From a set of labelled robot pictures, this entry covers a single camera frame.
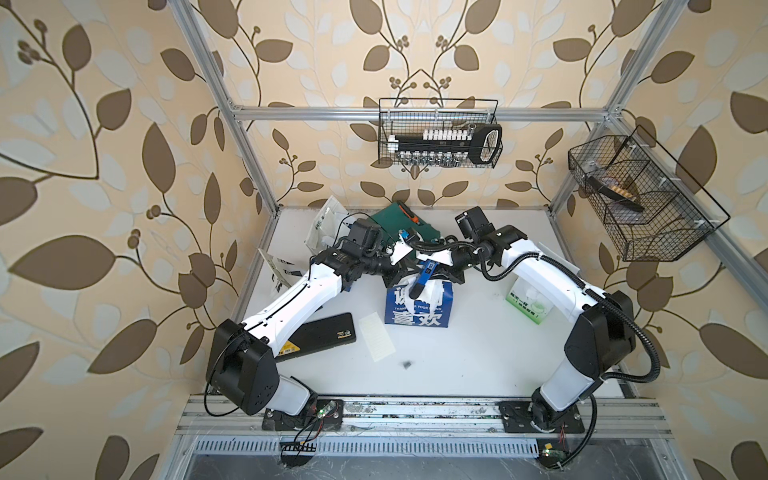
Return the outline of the blue black stapler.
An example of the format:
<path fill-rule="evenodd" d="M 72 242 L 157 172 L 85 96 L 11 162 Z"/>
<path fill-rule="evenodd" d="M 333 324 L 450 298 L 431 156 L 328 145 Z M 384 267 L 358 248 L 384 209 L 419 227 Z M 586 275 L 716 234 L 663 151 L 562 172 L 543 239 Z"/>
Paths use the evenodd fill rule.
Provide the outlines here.
<path fill-rule="evenodd" d="M 417 300 L 420 297 L 420 295 L 424 291 L 424 288 L 426 287 L 427 282 L 431 279 L 432 275 L 434 274 L 437 266 L 438 266 L 438 263 L 434 260 L 425 260 L 421 262 L 419 274 L 410 287 L 410 291 L 409 291 L 410 299 Z"/>

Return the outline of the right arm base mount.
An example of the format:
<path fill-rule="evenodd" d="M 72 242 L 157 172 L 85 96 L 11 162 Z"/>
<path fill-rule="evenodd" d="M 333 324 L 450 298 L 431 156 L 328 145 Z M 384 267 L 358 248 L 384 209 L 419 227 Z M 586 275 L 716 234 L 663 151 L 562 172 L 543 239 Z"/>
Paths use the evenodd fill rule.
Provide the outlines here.
<path fill-rule="evenodd" d="M 557 411 L 537 388 L 531 398 L 504 400 L 497 404 L 506 433 L 581 434 L 586 432 L 576 402 Z"/>

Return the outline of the green white bag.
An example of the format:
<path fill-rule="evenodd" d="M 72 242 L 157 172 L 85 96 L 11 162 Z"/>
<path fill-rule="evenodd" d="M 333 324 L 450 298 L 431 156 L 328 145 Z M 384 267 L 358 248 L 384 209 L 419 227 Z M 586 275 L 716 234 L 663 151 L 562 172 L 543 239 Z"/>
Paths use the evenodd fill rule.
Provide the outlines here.
<path fill-rule="evenodd" d="M 533 285 L 518 278 L 506 295 L 506 300 L 535 324 L 541 324 L 554 304 Z"/>

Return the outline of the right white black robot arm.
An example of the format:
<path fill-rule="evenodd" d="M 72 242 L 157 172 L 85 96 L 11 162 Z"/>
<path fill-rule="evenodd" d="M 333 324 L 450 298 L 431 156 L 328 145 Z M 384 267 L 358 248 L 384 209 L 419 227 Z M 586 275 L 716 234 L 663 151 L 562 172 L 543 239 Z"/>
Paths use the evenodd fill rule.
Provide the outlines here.
<path fill-rule="evenodd" d="M 658 349 L 634 320 L 631 299 L 608 293 L 583 280 L 562 260 L 544 252 L 518 228 L 495 227 L 474 207 L 456 218 L 460 240 L 412 240 L 410 246 L 436 271 L 458 277 L 478 267 L 489 282 L 509 275 L 532 286 L 552 303 L 572 328 L 565 358 L 530 397 L 524 418 L 533 428 L 551 432 L 578 401 L 608 380 L 648 384 L 661 372 Z"/>

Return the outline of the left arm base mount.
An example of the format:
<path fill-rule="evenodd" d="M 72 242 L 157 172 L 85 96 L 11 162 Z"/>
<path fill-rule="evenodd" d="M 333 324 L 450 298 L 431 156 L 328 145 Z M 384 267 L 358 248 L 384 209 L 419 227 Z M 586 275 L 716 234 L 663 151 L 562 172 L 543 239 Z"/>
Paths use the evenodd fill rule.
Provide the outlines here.
<path fill-rule="evenodd" d="M 322 431 L 339 431 L 344 417 L 345 402 L 341 398 L 326 398 L 312 393 L 308 405 L 295 416 L 267 408 L 262 421 L 264 431 L 299 432 L 302 428 L 323 424 Z"/>

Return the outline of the blue white bag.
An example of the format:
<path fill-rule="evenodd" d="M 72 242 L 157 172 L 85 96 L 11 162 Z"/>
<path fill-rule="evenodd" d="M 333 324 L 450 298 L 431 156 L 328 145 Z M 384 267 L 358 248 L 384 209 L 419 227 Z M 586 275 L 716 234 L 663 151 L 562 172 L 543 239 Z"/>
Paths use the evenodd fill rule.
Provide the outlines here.
<path fill-rule="evenodd" d="M 334 245 L 347 209 L 333 196 L 322 202 L 318 214 L 311 222 L 305 245 L 312 254 L 319 254 Z"/>
<path fill-rule="evenodd" d="M 415 299 L 410 296 L 414 286 L 418 286 L 417 277 L 412 275 L 387 290 L 384 323 L 447 328 L 454 300 L 453 283 L 447 280 L 428 280 Z"/>

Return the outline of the white receipt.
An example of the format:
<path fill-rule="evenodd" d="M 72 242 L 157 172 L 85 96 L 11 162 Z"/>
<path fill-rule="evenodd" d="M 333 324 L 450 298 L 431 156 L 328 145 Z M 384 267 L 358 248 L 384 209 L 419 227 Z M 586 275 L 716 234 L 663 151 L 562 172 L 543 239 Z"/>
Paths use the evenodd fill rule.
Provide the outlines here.
<path fill-rule="evenodd" d="M 374 362 L 379 362 L 396 352 L 385 323 L 377 313 L 361 318 L 359 327 Z"/>

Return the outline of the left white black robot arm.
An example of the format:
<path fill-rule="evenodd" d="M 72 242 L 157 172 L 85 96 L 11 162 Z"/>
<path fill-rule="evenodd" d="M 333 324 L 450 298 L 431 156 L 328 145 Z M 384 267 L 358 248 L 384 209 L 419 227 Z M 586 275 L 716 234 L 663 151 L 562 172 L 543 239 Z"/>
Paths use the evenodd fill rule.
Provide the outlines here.
<path fill-rule="evenodd" d="M 361 276 L 380 276 L 386 287 L 406 276 L 402 260 L 419 239 L 417 231 L 400 231 L 391 246 L 381 243 L 384 234 L 370 219 L 355 221 L 347 235 L 312 257 L 307 272 L 270 305 L 239 323 L 221 323 L 213 336 L 206 386 L 247 415 L 266 408 L 290 416 L 308 411 L 312 390 L 281 375 L 276 356 L 306 320 Z"/>

